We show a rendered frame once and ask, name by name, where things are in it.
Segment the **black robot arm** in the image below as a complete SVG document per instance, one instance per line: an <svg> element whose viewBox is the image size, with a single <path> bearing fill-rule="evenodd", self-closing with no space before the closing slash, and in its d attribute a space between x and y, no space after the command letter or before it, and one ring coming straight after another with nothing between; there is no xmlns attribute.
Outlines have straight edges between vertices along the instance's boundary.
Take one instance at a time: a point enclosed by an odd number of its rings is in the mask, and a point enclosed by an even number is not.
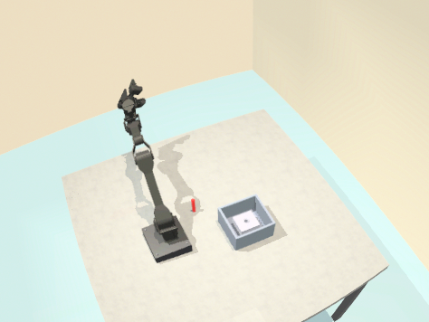
<svg viewBox="0 0 429 322"><path fill-rule="evenodd" d="M127 122L127 125L125 122L123 122L123 126L127 133L129 133L129 135L132 135L132 155L134 157L136 166L138 166L138 169L146 177L148 189L152 201L155 205L155 218L153 219L153 223L157 229L157 232L159 234L162 234L164 242L171 242L173 240L177 240L178 227L172 212L169 211L168 207L164 206L161 194L159 192L157 181L153 173L153 168L155 164L153 159L155 158L151 146L147 144L147 142L143 138L143 135L140 134L142 125L138 114L136 114L134 101L132 101L131 99L125 100L122 104L122 108L125 115L124 121ZM146 149L144 151L138 152L136 156L134 156L136 147L142 144L148 147L150 151Z"/></svg>

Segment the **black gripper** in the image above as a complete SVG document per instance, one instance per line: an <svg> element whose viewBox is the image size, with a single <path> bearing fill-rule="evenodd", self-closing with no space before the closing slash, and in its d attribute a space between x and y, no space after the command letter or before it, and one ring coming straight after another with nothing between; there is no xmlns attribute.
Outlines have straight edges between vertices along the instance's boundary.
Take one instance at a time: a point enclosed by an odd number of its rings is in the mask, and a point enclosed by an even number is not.
<svg viewBox="0 0 429 322"><path fill-rule="evenodd" d="M132 101L134 101L134 105L135 105L135 108L136 108L137 105L135 104L134 94L135 95L139 95L142 92L142 90L143 90L143 87L137 86L137 84L134 81L134 79L131 79L131 82L129 84L129 95L128 95L126 89L124 89L123 93L121 94L121 97L119 99L119 103L117 104L118 108L119 109L123 109L122 108L122 104L127 99L131 99Z"/></svg>

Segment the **white square plate with hole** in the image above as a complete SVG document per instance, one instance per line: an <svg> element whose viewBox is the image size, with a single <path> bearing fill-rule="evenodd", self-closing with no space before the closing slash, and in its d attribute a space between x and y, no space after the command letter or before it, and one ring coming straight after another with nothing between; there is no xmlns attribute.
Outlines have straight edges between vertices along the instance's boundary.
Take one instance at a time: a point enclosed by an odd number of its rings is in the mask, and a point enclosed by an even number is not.
<svg viewBox="0 0 429 322"><path fill-rule="evenodd" d="M240 236L260 228L260 224L257 222L253 212L251 211L235 216L233 218L232 225Z"/></svg>

